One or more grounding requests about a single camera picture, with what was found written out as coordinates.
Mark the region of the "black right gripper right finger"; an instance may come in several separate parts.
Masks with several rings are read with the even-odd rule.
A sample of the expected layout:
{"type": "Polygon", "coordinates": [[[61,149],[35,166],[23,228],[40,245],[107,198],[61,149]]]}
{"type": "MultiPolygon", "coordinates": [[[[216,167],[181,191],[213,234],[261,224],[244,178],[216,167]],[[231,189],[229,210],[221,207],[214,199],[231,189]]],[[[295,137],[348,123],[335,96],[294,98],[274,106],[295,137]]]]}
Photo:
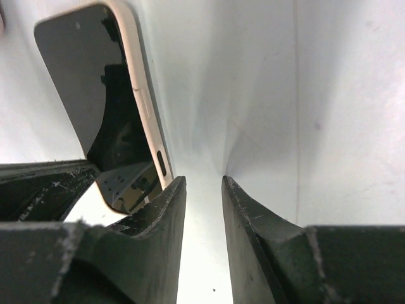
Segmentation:
{"type": "Polygon", "coordinates": [[[221,185],[234,303],[403,303],[404,227],[299,227],[221,185]]]}

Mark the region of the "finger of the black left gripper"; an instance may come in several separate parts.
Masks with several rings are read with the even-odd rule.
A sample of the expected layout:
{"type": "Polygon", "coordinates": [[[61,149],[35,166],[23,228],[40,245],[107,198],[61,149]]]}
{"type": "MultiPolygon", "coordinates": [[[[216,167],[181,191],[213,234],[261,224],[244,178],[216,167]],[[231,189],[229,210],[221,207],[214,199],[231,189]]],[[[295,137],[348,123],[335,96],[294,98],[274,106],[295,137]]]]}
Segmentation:
{"type": "Polygon", "coordinates": [[[63,221],[100,176],[87,160],[1,165],[1,221],[63,221]]]}

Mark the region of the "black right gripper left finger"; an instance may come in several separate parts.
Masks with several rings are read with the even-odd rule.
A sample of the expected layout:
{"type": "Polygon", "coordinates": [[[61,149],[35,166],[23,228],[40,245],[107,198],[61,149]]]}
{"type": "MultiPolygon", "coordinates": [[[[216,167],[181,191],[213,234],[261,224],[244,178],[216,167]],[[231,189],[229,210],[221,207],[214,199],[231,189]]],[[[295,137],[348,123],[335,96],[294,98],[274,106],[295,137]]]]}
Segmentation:
{"type": "Polygon", "coordinates": [[[2,223],[1,302],[175,303],[185,204],[179,176],[107,227],[2,223]]]}

